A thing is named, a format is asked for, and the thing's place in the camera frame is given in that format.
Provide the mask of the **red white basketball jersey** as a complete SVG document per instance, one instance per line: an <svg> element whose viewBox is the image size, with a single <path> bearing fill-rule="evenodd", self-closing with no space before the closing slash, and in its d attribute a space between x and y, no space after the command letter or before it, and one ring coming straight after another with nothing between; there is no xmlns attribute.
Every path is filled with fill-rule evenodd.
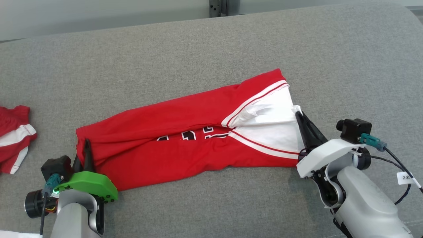
<svg viewBox="0 0 423 238"><path fill-rule="evenodd" d="M118 191L231 167L293 167L304 148L280 69L242 83L126 110L76 129Z"/></svg>

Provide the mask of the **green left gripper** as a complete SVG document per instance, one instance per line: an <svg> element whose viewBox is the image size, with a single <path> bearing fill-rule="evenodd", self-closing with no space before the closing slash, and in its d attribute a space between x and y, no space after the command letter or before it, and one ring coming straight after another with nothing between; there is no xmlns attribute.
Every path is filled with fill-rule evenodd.
<svg viewBox="0 0 423 238"><path fill-rule="evenodd" d="M74 171L73 176L68 182L59 184L53 190L53 195L58 197L62 191L75 189L103 198L105 203L117 201L118 190L112 181L106 175L95 173L96 170L89 139L85 140L84 154L84 165L81 164L78 155L76 155L72 165Z"/></svg>

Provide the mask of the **dark metal post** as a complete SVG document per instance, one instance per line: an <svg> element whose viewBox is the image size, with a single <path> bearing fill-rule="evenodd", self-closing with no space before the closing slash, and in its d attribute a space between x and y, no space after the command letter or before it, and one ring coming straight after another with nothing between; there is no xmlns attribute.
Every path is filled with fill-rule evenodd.
<svg viewBox="0 0 423 238"><path fill-rule="evenodd" d="M209 0L209 17L220 18L228 16L229 0Z"/></svg>

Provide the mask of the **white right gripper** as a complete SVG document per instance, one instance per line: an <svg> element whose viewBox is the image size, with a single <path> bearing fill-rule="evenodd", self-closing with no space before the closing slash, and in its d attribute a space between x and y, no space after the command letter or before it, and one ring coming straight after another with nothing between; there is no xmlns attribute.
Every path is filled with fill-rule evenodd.
<svg viewBox="0 0 423 238"><path fill-rule="evenodd" d="M302 179L311 177L314 172L352 152L353 149L366 147L365 144L353 144L344 139L328 140L302 111L297 111L295 116L304 144L299 156L305 157L297 164L297 172Z"/></svg>

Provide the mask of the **red white basketball shorts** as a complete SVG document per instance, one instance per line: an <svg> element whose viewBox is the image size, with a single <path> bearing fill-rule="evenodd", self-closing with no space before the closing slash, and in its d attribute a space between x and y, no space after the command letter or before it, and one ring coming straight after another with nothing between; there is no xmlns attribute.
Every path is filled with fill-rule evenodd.
<svg viewBox="0 0 423 238"><path fill-rule="evenodd" d="M0 173L15 174L24 161L30 142L37 138L30 124L30 107L0 107Z"/></svg>

